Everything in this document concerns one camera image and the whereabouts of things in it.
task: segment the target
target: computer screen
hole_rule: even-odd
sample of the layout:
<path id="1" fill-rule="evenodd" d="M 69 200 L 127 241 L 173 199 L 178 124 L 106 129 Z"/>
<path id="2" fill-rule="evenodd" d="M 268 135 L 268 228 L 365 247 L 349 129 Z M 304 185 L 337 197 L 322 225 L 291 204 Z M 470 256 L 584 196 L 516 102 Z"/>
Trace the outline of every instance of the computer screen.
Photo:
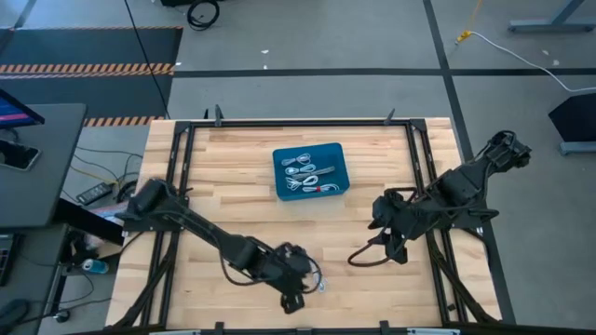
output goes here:
<path id="1" fill-rule="evenodd" d="M 0 129 L 43 123 L 43 117 L 0 89 Z"/>

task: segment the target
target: orange and black striped tape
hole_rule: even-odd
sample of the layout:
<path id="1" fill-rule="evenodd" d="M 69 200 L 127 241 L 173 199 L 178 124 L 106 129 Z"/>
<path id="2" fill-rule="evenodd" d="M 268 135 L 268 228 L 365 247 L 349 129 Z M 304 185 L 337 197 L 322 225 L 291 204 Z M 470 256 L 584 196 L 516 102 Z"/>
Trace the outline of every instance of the orange and black striped tape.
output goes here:
<path id="1" fill-rule="evenodd" d="M 90 117 L 85 119 L 84 127 L 146 126 L 163 119 L 163 116 Z"/>
<path id="2" fill-rule="evenodd" d="M 183 29 L 183 26 L 138 26 L 137 29 Z M 132 26 L 120 27 L 24 27 L 17 30 L 124 30 L 134 29 Z"/>
<path id="3" fill-rule="evenodd" d="M 3 64 L 2 79 L 80 78 L 91 76 L 120 76 L 151 74 L 174 75 L 173 64 L 120 63 L 120 64 Z"/>

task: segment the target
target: wooden tabletop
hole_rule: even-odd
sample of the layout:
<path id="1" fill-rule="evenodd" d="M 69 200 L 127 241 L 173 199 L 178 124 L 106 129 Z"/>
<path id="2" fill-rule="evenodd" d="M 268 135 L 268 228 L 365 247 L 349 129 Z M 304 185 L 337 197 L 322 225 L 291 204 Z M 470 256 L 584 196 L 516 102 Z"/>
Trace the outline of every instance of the wooden tabletop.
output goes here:
<path id="1" fill-rule="evenodd" d="M 166 176 L 173 121 L 154 121 L 142 162 L 140 181 Z M 449 118 L 428 118 L 428 135 L 439 174 L 460 164 Z M 419 156 L 422 144 L 416 136 Z M 276 195 L 272 152 L 328 142 L 342 144 L 351 186 L 343 195 L 283 202 Z M 174 185 L 182 169 L 181 140 Z M 428 183 L 424 165 L 425 183 Z M 305 296 L 305 308 L 284 315 L 280 294 L 268 285 L 237 287 L 228 283 L 217 250 L 182 233 L 176 261 L 168 329 L 213 328 L 375 328 L 439 326 L 440 315 L 422 236 L 408 241 L 409 261 L 356 268 L 347 257 L 373 237 L 367 229 L 372 203 L 385 188 L 415 186 L 403 127 L 222 127 L 196 131 L 191 160 L 190 208 L 232 234 L 253 235 L 272 247 L 291 242 L 306 249 L 321 266 L 324 292 Z M 155 235 L 146 233 L 127 248 L 120 261 L 106 324 L 117 321 L 146 284 Z M 452 232 L 462 281 L 493 317 L 500 317 L 483 245 Z M 361 261 L 385 257 L 382 247 Z M 230 274 L 234 278 L 245 277 Z M 453 301 L 444 278 L 448 301 Z M 157 288 L 153 321 L 161 298 Z"/>

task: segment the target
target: gray floor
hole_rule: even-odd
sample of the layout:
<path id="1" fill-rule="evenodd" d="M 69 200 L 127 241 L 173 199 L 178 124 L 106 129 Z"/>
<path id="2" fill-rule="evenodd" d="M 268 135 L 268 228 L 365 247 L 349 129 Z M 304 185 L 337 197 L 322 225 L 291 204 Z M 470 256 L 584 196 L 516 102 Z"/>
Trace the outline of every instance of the gray floor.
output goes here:
<path id="1" fill-rule="evenodd" d="M 129 1 L 138 25 L 185 26 L 181 12 L 164 8 L 158 1 Z M 556 66 L 557 61 L 560 67 L 596 67 L 596 33 L 514 35 L 506 30 L 508 20 L 546 17 L 564 2 L 485 1 L 474 30 L 541 65 Z M 526 67 L 475 37 L 455 47 L 454 39 L 476 1 L 432 3 L 452 68 Z M 8 9 L 14 8 L 17 15 L 0 15 L 0 26 L 11 24 L 22 6 L 23 1 L 9 0 Z M 184 30 L 179 70 L 263 69 L 264 65 L 269 69 L 439 66 L 421 1 L 227 0 L 221 6 L 221 19 L 211 30 Z M 596 2 L 587 2 L 575 14 L 587 16 L 596 16 Z M 129 25 L 120 0 L 37 0 L 25 24 L 112 25 Z M 570 87 L 596 86 L 594 76 L 562 80 Z M 561 157 L 557 152 L 561 139 L 547 117 L 569 94 L 545 76 L 456 77 L 454 81 L 474 150 L 503 128 L 516 131 L 534 150 L 529 167 L 490 181 L 489 205 L 501 212 L 494 230 L 518 322 L 596 328 L 592 312 L 596 244 L 591 243 L 596 235 L 596 209 L 590 201 L 596 189 L 591 178 L 596 173 L 596 156 Z M 440 77 L 174 80 L 169 99 L 174 118 L 200 117 L 215 103 L 222 106 L 226 117 L 382 116 L 394 107 L 398 116 L 451 116 Z M 140 153 L 146 135 L 147 127 L 87 128 L 80 145 Z M 81 157 L 102 162 L 117 174 L 126 159 L 109 154 Z M 72 172 L 65 190 L 77 194 L 95 183 Z M 93 279 L 101 281 L 102 287 L 92 299 L 109 296 L 113 278 Z M 74 278 L 67 287 L 69 297 L 85 294 L 87 285 L 84 278 Z M 42 333 L 100 328 L 105 313 L 90 311 L 75 311 L 63 325 L 47 320 Z"/>

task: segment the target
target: blue tray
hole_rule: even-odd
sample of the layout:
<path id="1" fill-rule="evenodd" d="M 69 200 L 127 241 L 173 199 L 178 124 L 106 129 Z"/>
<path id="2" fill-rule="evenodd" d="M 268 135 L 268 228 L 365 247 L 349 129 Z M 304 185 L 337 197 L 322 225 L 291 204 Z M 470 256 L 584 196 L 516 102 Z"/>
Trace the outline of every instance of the blue tray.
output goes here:
<path id="1" fill-rule="evenodd" d="M 327 183 L 334 183 L 339 187 L 337 191 L 327 192 L 312 192 L 305 193 L 302 187 L 292 191 L 287 187 L 286 175 L 281 161 L 298 157 L 301 154 L 310 154 L 310 163 L 317 166 L 317 169 L 335 167 L 335 171 L 318 176 L 317 185 L 320 186 Z M 288 167 L 300 168 L 303 165 L 300 163 L 292 163 Z M 350 187 L 350 180 L 347 177 L 347 169 L 345 168 L 344 150 L 340 143 L 329 143 L 320 145 L 311 145 L 298 148 L 277 149 L 273 152 L 273 168 L 276 175 L 276 191 L 281 200 L 300 200 L 329 195 L 343 194 Z"/>

